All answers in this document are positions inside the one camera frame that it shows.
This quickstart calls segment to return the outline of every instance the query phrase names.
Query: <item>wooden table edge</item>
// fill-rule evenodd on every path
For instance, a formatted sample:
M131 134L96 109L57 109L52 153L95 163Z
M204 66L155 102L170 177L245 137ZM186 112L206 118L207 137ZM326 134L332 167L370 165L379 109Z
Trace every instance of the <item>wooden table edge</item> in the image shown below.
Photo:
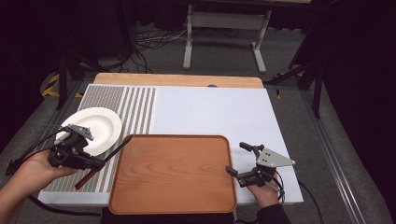
M192 87L207 87L209 85L216 85L217 87L221 88L263 88L262 80L258 77L219 77L133 73L99 73L96 76L93 84Z

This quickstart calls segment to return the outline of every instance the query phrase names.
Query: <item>white plate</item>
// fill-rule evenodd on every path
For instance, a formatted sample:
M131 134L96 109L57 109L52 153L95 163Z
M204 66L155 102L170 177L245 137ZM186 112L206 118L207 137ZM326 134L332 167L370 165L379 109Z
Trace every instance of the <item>white plate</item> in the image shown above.
M97 156L107 151L119 139L121 133L120 117L112 110L102 107L91 107L78 111L62 124L63 127L76 124L91 129L93 141L87 139L84 151Z

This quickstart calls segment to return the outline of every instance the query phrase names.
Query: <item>gray carpet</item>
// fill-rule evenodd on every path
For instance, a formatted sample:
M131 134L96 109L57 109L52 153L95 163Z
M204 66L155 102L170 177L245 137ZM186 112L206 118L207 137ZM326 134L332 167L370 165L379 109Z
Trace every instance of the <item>gray carpet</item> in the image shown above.
M148 67L157 74L194 74L216 76L260 77L269 80L278 72L288 71L289 62L304 36L299 31L269 29L262 44L262 56L267 67L267 73L258 73L250 42L256 37L255 32L213 30L195 31L193 37L191 69L182 69L185 41L173 41L160 49L146 49L141 51L146 57ZM137 73L136 66L128 62L123 71ZM80 92L92 78L86 78ZM293 78L286 84L295 82ZM304 105L301 93L290 85L276 87L281 89L282 99L276 97L275 87L266 87L276 112L280 130L288 147L290 156L297 161L297 177L306 184L314 194L322 211L325 223L354 223L347 211L345 203L333 178L332 170L325 158L321 139L310 117L310 108ZM65 111L55 112L57 98L45 97L45 101L26 121L15 135L0 157L0 173L4 173L9 160L19 157L22 152L39 139L54 113L63 113L60 122L73 114L78 107L80 98L73 98ZM320 104L321 123L329 135L334 152L343 171L348 178L352 191L366 223L392 223L389 211L370 176L361 165L353 146L350 144L345 131L332 108L331 101L323 90ZM1 185L7 179L0 177ZM292 223L318 223L318 213L308 196L302 189L304 202L285 205L285 210ZM100 212L99 208L69 208L79 211ZM238 218L253 220L259 208L256 205L244 205L236 208ZM70 217L56 215L37 208L26 202L20 223L99 223L99 217Z

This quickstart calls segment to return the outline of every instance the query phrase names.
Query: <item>striped pattern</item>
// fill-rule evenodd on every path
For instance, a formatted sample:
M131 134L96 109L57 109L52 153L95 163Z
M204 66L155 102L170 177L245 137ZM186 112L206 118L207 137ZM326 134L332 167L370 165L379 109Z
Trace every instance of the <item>striped pattern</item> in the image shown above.
M90 85L86 90L78 110L89 107L105 107L116 112L122 122L120 139L110 150L99 157L104 159L131 133L149 133L156 89L135 86ZM79 192L110 192L117 168L119 154L87 182ZM75 184L90 170L53 181L44 191L76 191Z

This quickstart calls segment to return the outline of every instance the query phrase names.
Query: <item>table leg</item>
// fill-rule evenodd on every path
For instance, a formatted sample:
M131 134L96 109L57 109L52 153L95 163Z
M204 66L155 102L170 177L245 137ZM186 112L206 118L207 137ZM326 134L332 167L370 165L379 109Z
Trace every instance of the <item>table leg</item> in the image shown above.
M186 43L186 51L184 52L184 63L183 69L189 70L191 66L191 54L192 54L192 5L189 5L189 12L187 15L187 43Z
M271 17L271 12L271 10L267 10L265 12L265 17L262 18L262 25L260 27L257 42L251 43L251 46L253 47L254 57L256 58L256 63L259 67L260 73L265 73L267 71L264 65L264 61L262 60L262 53L260 52L260 47L262 46L262 40L264 38L265 31L267 30L268 22Z

